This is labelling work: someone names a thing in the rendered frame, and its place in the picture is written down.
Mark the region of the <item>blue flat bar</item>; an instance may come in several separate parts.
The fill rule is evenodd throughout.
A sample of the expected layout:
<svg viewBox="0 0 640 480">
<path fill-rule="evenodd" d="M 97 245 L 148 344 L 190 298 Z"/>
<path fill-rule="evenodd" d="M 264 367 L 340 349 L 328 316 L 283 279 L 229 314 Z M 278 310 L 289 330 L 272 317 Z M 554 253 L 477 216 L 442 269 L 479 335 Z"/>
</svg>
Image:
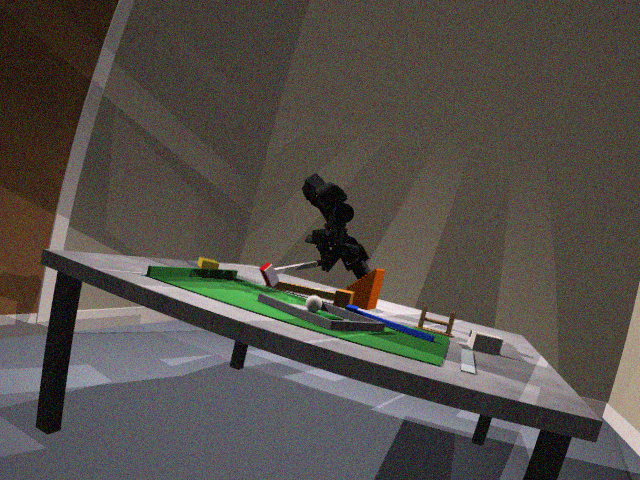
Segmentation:
<svg viewBox="0 0 640 480">
<path fill-rule="evenodd" d="M 425 333 L 423 333 L 423 332 L 420 332 L 420 331 L 418 331 L 418 330 L 415 330 L 415 329 L 413 329 L 413 330 L 412 330 L 411 328 L 408 328 L 408 327 L 402 326 L 402 325 L 400 325 L 400 324 L 394 323 L 393 321 L 390 321 L 390 320 L 388 320 L 388 321 L 387 321 L 387 320 L 384 320 L 384 319 L 382 319 L 382 318 L 379 318 L 379 317 L 376 317 L 376 316 L 374 316 L 374 315 L 371 315 L 371 314 L 365 313 L 365 312 L 363 312 L 363 311 L 361 311 L 361 310 L 358 310 L 358 308 L 359 308 L 358 306 L 351 305 L 351 304 L 348 304 L 348 305 L 346 306 L 346 310 L 348 310 L 348 311 L 351 311 L 351 312 L 354 312 L 354 313 L 360 314 L 360 315 L 362 315 L 362 316 L 364 316 L 364 317 L 367 317 L 367 318 L 370 318 L 370 319 L 376 320 L 376 321 L 381 322 L 381 323 L 383 323 L 383 322 L 384 322 L 384 323 L 386 323 L 386 326 L 389 326 L 389 327 L 391 327 L 391 328 L 393 328 L 393 329 L 399 330 L 399 331 L 404 332 L 404 333 L 409 333 L 409 334 L 411 334 L 411 335 L 413 335 L 413 336 L 416 336 L 416 337 L 419 337 L 419 338 L 421 338 L 421 339 L 423 339 L 423 340 L 425 340 L 425 339 L 426 339 L 426 340 L 428 340 L 428 341 L 434 342 L 435 336 L 433 336 L 433 335 L 432 335 L 432 336 L 430 336 L 430 335 L 425 334 Z"/>
</svg>

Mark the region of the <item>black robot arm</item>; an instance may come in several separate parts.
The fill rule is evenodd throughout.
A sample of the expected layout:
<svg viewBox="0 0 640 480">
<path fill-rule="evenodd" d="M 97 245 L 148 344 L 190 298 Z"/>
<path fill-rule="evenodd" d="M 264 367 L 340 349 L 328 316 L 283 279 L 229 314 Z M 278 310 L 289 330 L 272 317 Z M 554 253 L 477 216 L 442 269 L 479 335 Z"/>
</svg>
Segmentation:
<svg viewBox="0 0 640 480">
<path fill-rule="evenodd" d="M 344 204 L 343 201 L 347 200 L 347 195 L 341 187 L 332 182 L 324 182 L 323 178 L 317 173 L 310 175 L 304 181 L 302 191 L 305 198 L 309 200 L 313 206 L 319 208 L 327 223 L 328 221 L 332 221 L 346 225 L 347 222 L 353 219 L 354 210 L 350 205 Z M 321 244 L 326 242 L 336 244 L 337 228 L 329 230 L 329 226 L 326 225 L 325 229 L 313 230 L 312 241 Z M 344 232 L 342 241 L 347 244 L 359 246 L 360 249 L 359 256 L 344 252 L 345 255 L 341 257 L 347 271 L 352 269 L 358 280 L 371 273 L 372 271 L 365 262 L 370 257 L 364 246 L 358 243 L 354 237 L 349 236 L 347 232 Z"/>
</svg>

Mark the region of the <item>white golf ball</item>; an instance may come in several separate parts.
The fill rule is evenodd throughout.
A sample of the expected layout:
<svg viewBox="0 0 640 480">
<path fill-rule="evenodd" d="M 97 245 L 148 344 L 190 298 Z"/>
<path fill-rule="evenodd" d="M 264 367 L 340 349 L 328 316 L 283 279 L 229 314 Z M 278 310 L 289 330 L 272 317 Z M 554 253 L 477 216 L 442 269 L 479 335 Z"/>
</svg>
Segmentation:
<svg viewBox="0 0 640 480">
<path fill-rule="evenodd" d="M 306 307 L 310 311 L 318 311 L 322 307 L 322 301 L 318 296 L 310 296 L 306 300 Z"/>
</svg>

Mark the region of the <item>green flat mat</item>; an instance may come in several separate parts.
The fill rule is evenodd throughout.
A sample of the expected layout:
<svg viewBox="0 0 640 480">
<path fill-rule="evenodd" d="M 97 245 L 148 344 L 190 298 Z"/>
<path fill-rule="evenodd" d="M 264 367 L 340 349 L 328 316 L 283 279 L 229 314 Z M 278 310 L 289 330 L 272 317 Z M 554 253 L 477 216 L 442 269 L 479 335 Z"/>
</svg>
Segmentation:
<svg viewBox="0 0 640 480">
<path fill-rule="evenodd" d="M 384 331 L 328 330 L 260 302 L 258 296 L 259 293 L 264 293 L 286 303 L 304 306 L 306 306 L 307 299 L 250 283 L 240 278 L 144 276 L 287 324 L 438 367 L 442 365 L 449 340 L 447 336 L 415 328 L 415 330 L 435 336 L 434 342 L 431 342 L 386 325 Z"/>
</svg>

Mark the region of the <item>yellow box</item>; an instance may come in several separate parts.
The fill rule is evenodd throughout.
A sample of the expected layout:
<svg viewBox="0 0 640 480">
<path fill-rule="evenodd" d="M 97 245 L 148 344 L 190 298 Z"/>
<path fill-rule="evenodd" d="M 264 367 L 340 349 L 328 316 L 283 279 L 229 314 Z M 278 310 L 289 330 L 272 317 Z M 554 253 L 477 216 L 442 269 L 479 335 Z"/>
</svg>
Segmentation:
<svg viewBox="0 0 640 480">
<path fill-rule="evenodd" d="M 210 259 L 201 258 L 201 257 L 199 257 L 197 264 L 200 268 L 218 269 L 219 267 L 219 263 L 217 263 L 215 260 L 210 260 Z"/>
</svg>

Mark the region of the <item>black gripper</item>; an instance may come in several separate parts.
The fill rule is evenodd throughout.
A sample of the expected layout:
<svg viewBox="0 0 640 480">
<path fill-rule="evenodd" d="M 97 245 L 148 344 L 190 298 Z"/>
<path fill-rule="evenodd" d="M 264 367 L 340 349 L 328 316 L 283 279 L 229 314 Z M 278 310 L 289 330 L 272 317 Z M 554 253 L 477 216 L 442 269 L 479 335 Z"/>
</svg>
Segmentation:
<svg viewBox="0 0 640 480">
<path fill-rule="evenodd" d="M 335 263 L 343 255 L 345 255 L 344 252 L 359 256 L 360 249 L 359 249 L 359 246 L 347 244 L 347 243 L 344 243 L 344 241 L 342 241 L 344 232 L 347 232 L 348 230 L 345 228 L 346 225 L 332 222 L 332 221 L 328 221 L 328 224 L 325 223 L 324 227 L 326 225 L 329 226 L 329 230 L 333 230 L 333 228 L 337 228 L 336 245 L 334 245 L 331 242 L 330 243 L 326 242 L 324 244 L 321 244 L 316 241 L 312 241 L 312 235 L 310 234 L 306 236 L 305 242 L 317 245 L 315 247 L 320 252 L 321 260 L 328 259 L 327 265 L 322 265 L 322 271 L 326 270 L 326 272 L 329 272 L 331 268 L 335 265 Z M 330 250 L 330 247 L 332 247 L 332 250 Z"/>
</svg>

